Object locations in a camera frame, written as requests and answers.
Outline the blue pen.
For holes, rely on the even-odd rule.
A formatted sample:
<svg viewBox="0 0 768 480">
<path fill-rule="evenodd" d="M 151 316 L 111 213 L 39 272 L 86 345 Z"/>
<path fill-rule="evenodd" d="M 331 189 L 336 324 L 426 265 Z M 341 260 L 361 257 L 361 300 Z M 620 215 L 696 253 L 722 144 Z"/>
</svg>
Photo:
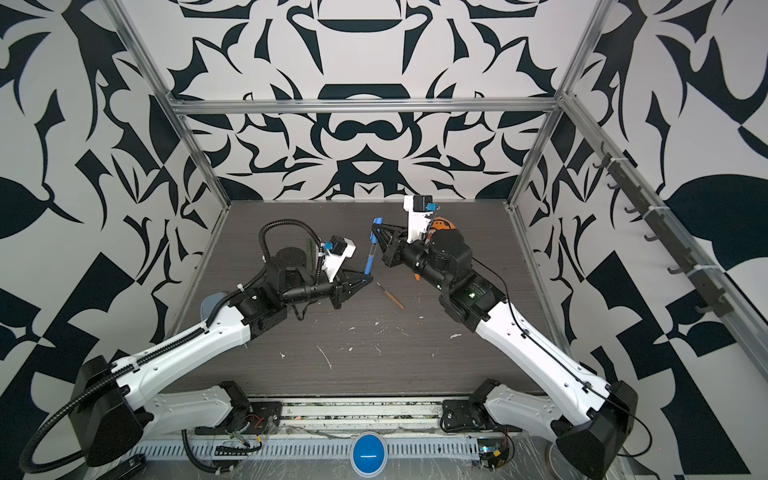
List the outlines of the blue pen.
<svg viewBox="0 0 768 480">
<path fill-rule="evenodd" d="M 376 250 L 377 250 L 377 245 L 372 243 L 368 252 L 367 260 L 366 260 L 366 265 L 364 270 L 365 275 L 371 275 L 374 260 L 375 260 Z"/>
</svg>

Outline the blue pen cap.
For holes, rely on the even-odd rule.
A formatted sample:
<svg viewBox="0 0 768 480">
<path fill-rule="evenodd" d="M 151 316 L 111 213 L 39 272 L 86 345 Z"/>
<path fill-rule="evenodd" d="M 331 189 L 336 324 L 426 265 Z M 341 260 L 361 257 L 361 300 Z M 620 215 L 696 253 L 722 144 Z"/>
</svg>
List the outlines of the blue pen cap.
<svg viewBox="0 0 768 480">
<path fill-rule="evenodd" d="M 376 218 L 374 218 L 374 220 L 372 222 L 371 233 L 370 233 L 370 240 L 371 240 L 371 244 L 372 245 L 377 245 L 378 244 L 378 237 L 376 235 L 376 232 L 377 232 L 377 229 L 379 228 L 378 226 L 381 225 L 382 222 L 383 222 L 383 218 L 382 217 L 376 217 Z"/>
</svg>

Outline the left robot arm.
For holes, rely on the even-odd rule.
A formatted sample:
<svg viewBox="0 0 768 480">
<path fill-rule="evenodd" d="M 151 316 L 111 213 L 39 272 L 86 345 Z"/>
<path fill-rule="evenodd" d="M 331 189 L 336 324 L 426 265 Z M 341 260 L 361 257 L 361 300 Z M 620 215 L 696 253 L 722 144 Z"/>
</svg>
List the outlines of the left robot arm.
<svg viewBox="0 0 768 480">
<path fill-rule="evenodd" d="M 244 346 L 279 325 L 298 304 L 327 300 L 334 308 L 373 282 L 343 263 L 352 246 L 323 249 L 314 271 L 306 254 L 286 247 L 266 258 L 248 282 L 224 294 L 198 324 L 159 345 L 112 363 L 98 357 L 78 373 L 71 399 L 32 434 L 19 468 L 40 474 L 79 459 L 108 464 L 140 441 L 202 427 L 237 435 L 249 424 L 251 403 L 234 381 L 180 394 L 165 388 L 218 355 Z"/>
</svg>

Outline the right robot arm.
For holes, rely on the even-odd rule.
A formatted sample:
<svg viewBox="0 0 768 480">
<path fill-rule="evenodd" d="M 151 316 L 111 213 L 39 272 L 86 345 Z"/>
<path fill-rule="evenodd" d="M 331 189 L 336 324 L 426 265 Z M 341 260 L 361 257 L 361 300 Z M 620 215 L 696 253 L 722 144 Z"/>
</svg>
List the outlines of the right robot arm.
<svg viewBox="0 0 768 480">
<path fill-rule="evenodd" d="M 493 422 L 549 440 L 582 475 L 604 478 L 633 430 L 636 391 L 581 365 L 526 321 L 506 284 L 481 274 L 484 265 L 459 230 L 411 238 L 403 227 L 374 224 L 371 232 L 386 266 L 403 265 L 437 288 L 450 318 L 505 354 L 543 389 L 544 396 L 536 397 L 486 383 L 477 392 Z"/>
</svg>

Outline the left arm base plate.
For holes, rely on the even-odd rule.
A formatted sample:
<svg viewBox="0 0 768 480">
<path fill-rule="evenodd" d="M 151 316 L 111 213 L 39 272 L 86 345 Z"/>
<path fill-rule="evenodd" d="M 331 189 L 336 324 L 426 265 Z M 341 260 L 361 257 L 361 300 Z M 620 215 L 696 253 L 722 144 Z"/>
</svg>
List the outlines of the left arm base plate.
<svg viewBox="0 0 768 480">
<path fill-rule="evenodd" d="M 279 401 L 251 402 L 243 412 L 233 410 L 222 425 L 196 427 L 196 435 L 224 435 L 235 432 L 243 435 L 263 435 L 275 431 L 281 424 L 283 404 Z"/>
</svg>

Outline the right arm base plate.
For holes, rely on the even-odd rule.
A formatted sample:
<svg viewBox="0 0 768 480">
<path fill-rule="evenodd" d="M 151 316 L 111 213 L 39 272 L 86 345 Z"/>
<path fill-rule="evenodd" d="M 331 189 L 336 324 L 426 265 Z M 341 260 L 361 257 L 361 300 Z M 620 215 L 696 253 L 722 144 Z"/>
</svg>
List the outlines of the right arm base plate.
<svg viewBox="0 0 768 480">
<path fill-rule="evenodd" d="M 445 433 L 522 432 L 518 427 L 498 424 L 480 404 L 468 399 L 444 400 L 441 407 L 439 426 Z"/>
</svg>

